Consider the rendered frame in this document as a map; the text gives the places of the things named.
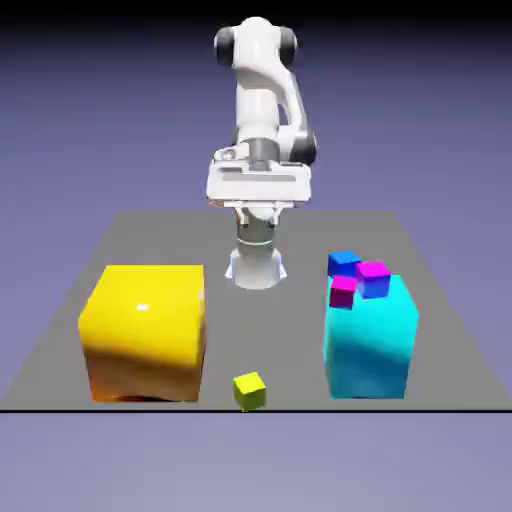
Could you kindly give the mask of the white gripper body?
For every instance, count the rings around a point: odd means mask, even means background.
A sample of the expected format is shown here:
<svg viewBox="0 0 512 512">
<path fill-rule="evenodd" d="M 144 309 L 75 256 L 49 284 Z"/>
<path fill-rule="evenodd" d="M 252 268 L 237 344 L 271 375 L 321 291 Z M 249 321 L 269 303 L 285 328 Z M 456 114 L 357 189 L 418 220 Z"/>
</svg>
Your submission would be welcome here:
<svg viewBox="0 0 512 512">
<path fill-rule="evenodd" d="M 270 162 L 270 169 L 255 171 L 247 160 L 212 161 L 206 196 L 211 203 L 296 203 L 311 198 L 311 170 L 304 164 Z"/>
</svg>

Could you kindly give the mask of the large cyan box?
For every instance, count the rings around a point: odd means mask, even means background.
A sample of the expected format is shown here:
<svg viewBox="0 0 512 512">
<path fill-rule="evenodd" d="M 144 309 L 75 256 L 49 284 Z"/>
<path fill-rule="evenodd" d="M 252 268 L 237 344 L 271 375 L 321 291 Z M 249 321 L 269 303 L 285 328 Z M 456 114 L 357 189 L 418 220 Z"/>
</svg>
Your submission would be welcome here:
<svg viewBox="0 0 512 512">
<path fill-rule="evenodd" d="M 388 295 L 354 295 L 350 309 L 325 307 L 323 362 L 333 399 L 402 399 L 419 312 L 393 274 Z"/>
</svg>

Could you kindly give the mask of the large yellow box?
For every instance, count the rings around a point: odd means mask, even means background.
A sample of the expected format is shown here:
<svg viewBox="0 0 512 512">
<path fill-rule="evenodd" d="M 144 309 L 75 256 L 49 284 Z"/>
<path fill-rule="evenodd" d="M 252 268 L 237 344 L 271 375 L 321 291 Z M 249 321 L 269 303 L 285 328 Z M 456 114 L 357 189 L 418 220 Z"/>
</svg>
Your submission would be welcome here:
<svg viewBox="0 0 512 512">
<path fill-rule="evenodd" d="M 203 266 L 106 266 L 78 331 L 94 401 L 197 401 L 206 348 Z"/>
</svg>

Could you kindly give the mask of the small violet cube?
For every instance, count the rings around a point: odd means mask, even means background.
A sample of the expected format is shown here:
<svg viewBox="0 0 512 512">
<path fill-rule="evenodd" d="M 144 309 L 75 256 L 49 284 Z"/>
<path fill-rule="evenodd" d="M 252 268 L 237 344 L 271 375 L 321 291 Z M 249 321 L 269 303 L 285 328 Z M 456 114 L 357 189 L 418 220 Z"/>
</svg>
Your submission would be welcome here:
<svg viewBox="0 0 512 512">
<path fill-rule="evenodd" d="M 361 261 L 356 264 L 355 277 L 363 299 L 384 298 L 388 295 L 391 272 L 382 261 Z"/>
</svg>

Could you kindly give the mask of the small yellow-green cube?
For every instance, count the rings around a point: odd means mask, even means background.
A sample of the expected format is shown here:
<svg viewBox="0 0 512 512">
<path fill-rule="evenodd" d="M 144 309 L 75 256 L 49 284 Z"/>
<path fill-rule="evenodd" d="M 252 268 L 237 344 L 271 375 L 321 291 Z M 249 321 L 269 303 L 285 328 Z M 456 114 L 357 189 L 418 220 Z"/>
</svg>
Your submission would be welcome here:
<svg viewBox="0 0 512 512">
<path fill-rule="evenodd" d="M 257 372 L 234 377 L 233 393 L 243 412 L 259 409 L 266 404 L 266 386 Z"/>
</svg>

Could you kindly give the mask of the small magenta cube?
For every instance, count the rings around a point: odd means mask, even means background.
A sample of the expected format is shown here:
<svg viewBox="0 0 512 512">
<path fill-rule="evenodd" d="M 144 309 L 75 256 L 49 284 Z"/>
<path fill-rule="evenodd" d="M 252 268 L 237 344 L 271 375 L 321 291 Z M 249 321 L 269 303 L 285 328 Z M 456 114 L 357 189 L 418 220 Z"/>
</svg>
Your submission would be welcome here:
<svg viewBox="0 0 512 512">
<path fill-rule="evenodd" d="M 335 309 L 351 310 L 358 281 L 354 277 L 333 275 L 329 288 L 329 306 Z"/>
</svg>

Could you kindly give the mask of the small blue cube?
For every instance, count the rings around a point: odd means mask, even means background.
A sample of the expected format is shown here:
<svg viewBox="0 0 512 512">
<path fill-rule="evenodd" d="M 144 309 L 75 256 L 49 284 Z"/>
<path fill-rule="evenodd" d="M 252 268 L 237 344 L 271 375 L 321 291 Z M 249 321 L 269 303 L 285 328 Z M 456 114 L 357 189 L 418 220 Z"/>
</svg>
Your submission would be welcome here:
<svg viewBox="0 0 512 512">
<path fill-rule="evenodd" d="M 354 278 L 360 258 L 352 250 L 328 253 L 327 274 L 329 277 L 345 276 Z"/>
</svg>

